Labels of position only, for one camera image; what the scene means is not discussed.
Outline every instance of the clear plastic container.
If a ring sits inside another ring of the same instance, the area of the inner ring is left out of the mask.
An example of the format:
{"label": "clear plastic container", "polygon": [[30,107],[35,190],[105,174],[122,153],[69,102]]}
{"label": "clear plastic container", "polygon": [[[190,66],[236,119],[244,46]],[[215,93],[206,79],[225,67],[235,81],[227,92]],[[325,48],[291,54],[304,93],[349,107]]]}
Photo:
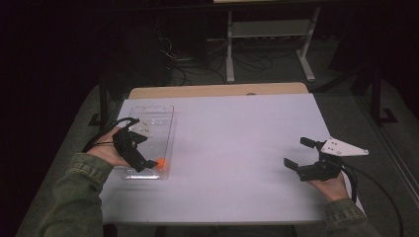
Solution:
{"label": "clear plastic container", "polygon": [[145,160],[159,162],[153,169],[136,172],[133,168],[125,168],[124,179],[163,180],[169,176],[171,128],[173,118],[172,106],[133,107],[129,113],[131,118],[146,122],[151,136],[139,143],[137,150]]}

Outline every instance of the orange cap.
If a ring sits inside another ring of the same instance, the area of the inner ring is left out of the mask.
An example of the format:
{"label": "orange cap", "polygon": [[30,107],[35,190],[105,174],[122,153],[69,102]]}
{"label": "orange cap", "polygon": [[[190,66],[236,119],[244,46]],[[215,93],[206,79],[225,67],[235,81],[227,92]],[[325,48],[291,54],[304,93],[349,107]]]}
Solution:
{"label": "orange cap", "polygon": [[157,169],[159,169],[159,170],[163,169],[163,167],[164,167],[164,162],[165,162],[164,158],[163,158],[163,157],[160,157],[160,158],[158,158],[158,159],[156,160],[156,162],[157,162],[157,166],[156,166],[156,168],[157,168]]}

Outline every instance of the table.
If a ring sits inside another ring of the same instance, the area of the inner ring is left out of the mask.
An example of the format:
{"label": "table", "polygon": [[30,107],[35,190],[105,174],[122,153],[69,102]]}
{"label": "table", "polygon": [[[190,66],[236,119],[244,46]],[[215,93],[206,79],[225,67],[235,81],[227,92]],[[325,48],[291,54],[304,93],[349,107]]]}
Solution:
{"label": "table", "polygon": [[129,98],[120,118],[132,105],[174,107],[170,172],[167,180],[123,180],[114,169],[101,193],[104,223],[323,220],[323,197],[283,165],[284,157],[300,165],[318,159],[300,137],[329,137],[303,84],[138,88]]}

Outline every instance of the metal stand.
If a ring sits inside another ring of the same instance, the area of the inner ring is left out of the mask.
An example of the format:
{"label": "metal stand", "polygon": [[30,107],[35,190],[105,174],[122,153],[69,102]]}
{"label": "metal stand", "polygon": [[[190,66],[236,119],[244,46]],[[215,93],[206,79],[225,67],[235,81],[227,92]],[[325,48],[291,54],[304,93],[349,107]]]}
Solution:
{"label": "metal stand", "polygon": [[306,59],[308,47],[311,43],[311,38],[314,33],[317,18],[320,13],[320,8],[314,9],[314,12],[308,20],[286,20],[286,21],[271,21],[271,22],[232,22],[232,13],[228,12],[227,25],[227,57],[226,74],[227,83],[234,83],[234,68],[233,58],[231,52],[231,45],[233,38],[255,38],[255,37],[289,37],[289,36],[305,36],[305,42],[301,49],[296,51],[296,54],[304,71],[307,81],[315,81],[311,67]]}
{"label": "metal stand", "polygon": [[98,126],[100,130],[103,130],[106,123],[108,122],[108,94],[106,91],[104,79],[101,79],[101,82],[99,83],[99,103],[101,106],[100,114],[92,115],[92,118],[89,121],[89,125]]}
{"label": "metal stand", "polygon": [[372,77],[372,101],[371,101],[371,115],[374,121],[382,126],[386,122],[397,122],[394,114],[390,109],[382,109],[386,118],[380,116],[380,102],[381,102],[381,77],[376,67],[373,69],[374,75]]}

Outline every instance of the green sleeve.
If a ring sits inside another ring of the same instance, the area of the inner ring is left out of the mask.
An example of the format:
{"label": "green sleeve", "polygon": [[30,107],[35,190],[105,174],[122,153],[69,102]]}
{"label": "green sleeve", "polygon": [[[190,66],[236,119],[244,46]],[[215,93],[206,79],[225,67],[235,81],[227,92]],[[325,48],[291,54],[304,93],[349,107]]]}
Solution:
{"label": "green sleeve", "polygon": [[103,236],[99,193],[113,166],[88,154],[75,154],[54,188],[54,204],[42,221],[40,236]]}
{"label": "green sleeve", "polygon": [[328,237],[379,237],[364,213],[349,199],[340,199],[324,206]]}

